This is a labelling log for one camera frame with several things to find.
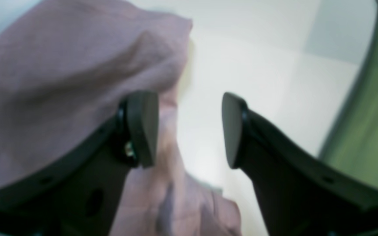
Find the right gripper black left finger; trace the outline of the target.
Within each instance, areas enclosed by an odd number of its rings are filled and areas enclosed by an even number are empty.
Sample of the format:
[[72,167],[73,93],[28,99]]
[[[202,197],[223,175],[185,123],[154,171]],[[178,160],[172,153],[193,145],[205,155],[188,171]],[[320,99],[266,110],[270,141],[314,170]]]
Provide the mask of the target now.
[[107,236],[128,173],[156,161],[158,93],[134,91],[60,160],[0,188],[0,234]]

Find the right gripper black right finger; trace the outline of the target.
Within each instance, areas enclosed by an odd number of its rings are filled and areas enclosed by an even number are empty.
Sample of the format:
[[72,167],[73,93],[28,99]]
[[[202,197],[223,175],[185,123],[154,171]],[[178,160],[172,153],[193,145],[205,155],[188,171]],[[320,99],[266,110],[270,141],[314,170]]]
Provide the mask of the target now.
[[378,189],[315,160],[234,93],[221,114],[227,163],[252,181],[270,236],[378,236]]

